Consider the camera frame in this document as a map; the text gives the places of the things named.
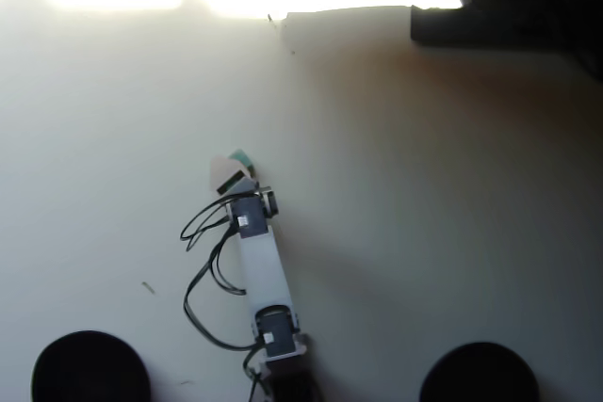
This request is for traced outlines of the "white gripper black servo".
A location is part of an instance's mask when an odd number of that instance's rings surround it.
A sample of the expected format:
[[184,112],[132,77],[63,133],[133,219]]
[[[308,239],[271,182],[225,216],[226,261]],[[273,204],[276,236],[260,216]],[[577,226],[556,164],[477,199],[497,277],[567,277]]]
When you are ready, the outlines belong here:
[[265,217],[279,214],[275,193],[270,186],[261,186],[249,169],[235,158],[216,155],[210,162],[209,182],[211,189],[222,198],[245,194],[260,198]]

